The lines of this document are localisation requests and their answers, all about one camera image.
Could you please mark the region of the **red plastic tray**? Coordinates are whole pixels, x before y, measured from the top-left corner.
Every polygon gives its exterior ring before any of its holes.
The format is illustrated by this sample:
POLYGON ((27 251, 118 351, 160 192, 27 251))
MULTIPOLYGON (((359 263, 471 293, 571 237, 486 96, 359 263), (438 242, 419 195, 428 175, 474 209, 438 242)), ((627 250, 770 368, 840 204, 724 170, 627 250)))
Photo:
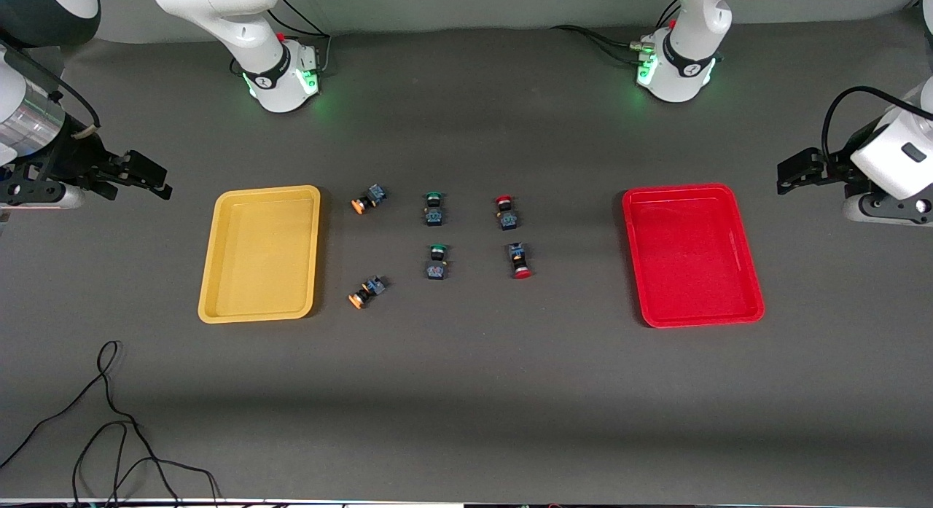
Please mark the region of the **red plastic tray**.
POLYGON ((656 329, 751 324, 765 303, 732 189, 634 188, 620 202, 639 308, 656 329))

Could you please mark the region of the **yellow mushroom push button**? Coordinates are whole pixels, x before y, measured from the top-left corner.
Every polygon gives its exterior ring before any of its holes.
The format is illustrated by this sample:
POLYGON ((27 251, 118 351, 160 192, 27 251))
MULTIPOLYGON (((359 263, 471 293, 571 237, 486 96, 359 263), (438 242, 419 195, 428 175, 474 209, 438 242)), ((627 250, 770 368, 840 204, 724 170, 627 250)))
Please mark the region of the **yellow mushroom push button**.
POLYGON ((387 278, 370 276, 370 278, 364 280, 359 289, 348 295, 348 301, 356 309, 365 309, 373 299, 383 294, 390 285, 392 283, 387 278))
POLYGON ((382 205, 388 197, 387 191, 380 184, 373 184, 362 195, 352 200, 351 206, 357 214, 366 214, 370 209, 382 205))

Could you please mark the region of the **yellow plastic tray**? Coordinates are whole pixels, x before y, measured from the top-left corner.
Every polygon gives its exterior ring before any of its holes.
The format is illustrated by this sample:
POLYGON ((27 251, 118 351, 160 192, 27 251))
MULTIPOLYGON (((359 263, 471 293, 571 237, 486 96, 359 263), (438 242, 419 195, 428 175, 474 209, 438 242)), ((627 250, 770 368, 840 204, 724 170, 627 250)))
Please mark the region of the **yellow plastic tray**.
POLYGON ((220 195, 201 279, 200 320, 230 324, 309 315, 321 214, 321 193, 313 185, 220 195))

